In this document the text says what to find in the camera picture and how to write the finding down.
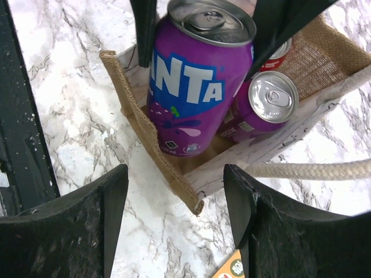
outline table surface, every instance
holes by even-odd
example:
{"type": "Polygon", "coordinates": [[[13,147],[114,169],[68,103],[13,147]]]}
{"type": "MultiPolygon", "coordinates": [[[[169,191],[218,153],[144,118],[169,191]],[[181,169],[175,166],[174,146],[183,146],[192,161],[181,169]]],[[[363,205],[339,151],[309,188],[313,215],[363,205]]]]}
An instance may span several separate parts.
{"type": "MultiPolygon", "coordinates": [[[[119,163],[129,192],[112,277],[211,277],[234,244],[224,192],[199,217],[166,181],[120,112],[98,53],[135,43],[128,0],[9,0],[62,195],[119,163]]],[[[167,1],[158,1],[161,15],[167,1]]],[[[330,25],[371,52],[371,2],[341,0],[330,25]]],[[[308,136],[275,162],[331,163],[371,154],[370,83],[349,94],[308,136]]],[[[371,209],[371,181],[261,179],[306,204],[354,215],[371,209]]]]}

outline pull tab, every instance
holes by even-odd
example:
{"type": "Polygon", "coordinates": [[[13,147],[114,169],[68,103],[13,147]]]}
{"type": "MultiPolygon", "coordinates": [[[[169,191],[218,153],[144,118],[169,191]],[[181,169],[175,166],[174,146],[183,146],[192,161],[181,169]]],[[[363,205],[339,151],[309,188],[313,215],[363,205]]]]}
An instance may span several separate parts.
{"type": "Polygon", "coordinates": [[[193,14],[188,22],[199,31],[210,31],[223,26],[225,18],[217,11],[201,12],[193,14]]]}
{"type": "Polygon", "coordinates": [[[287,107],[291,104],[291,96],[285,91],[269,90],[265,94],[265,98],[268,103],[280,106],[287,107]]]}

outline burlap fabric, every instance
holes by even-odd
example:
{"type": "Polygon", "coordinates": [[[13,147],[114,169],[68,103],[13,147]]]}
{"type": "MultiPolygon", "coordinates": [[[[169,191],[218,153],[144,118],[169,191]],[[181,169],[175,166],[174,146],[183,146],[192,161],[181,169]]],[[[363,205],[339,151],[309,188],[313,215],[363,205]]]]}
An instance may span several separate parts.
{"type": "MultiPolygon", "coordinates": [[[[165,155],[160,151],[157,131],[147,118],[146,109],[140,109],[134,98],[139,92],[133,91],[115,52],[103,51],[100,58],[115,86],[123,114],[169,182],[173,193],[198,215],[202,211],[203,201],[198,199],[183,175],[222,153],[231,143],[215,135],[210,147],[194,158],[165,155]]],[[[293,37],[293,46],[278,71],[294,82],[303,100],[369,65],[371,55],[329,27],[319,16],[293,37]]]]}

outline can lid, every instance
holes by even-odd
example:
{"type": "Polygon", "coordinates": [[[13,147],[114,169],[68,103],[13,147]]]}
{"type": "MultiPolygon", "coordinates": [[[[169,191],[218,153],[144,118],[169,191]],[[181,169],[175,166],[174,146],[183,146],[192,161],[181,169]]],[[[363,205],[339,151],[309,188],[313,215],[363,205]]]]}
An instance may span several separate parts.
{"type": "Polygon", "coordinates": [[[283,123],[294,115],[299,104],[299,94],[286,75],[265,71],[252,79],[249,101],[262,119],[270,123],[283,123]]]}
{"type": "Polygon", "coordinates": [[[286,53],[290,50],[291,43],[292,43],[292,39],[289,38],[286,42],[283,43],[283,45],[279,47],[279,49],[277,49],[275,53],[273,53],[270,59],[278,59],[286,55],[286,53]]]}
{"type": "Polygon", "coordinates": [[[256,34],[252,18],[226,0],[170,0],[168,13],[182,32],[211,45],[243,46],[256,34]]]}

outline can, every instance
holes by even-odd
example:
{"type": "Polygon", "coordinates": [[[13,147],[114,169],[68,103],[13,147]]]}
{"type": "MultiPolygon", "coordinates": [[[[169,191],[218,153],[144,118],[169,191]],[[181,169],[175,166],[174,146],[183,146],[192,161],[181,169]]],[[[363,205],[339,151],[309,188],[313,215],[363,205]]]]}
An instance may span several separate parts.
{"type": "Polygon", "coordinates": [[[195,156],[211,143],[249,68],[256,26],[225,0],[171,0],[150,69],[148,116],[162,152],[195,156]]]}
{"type": "Polygon", "coordinates": [[[268,59],[267,62],[260,68],[262,71],[273,71],[277,69],[283,61],[285,61],[286,54],[289,52],[292,44],[292,39],[288,39],[277,51],[268,59]]]}
{"type": "Polygon", "coordinates": [[[238,143],[277,131],[294,115],[298,104],[297,89],[286,75],[261,72],[241,86],[218,133],[238,143]]]}

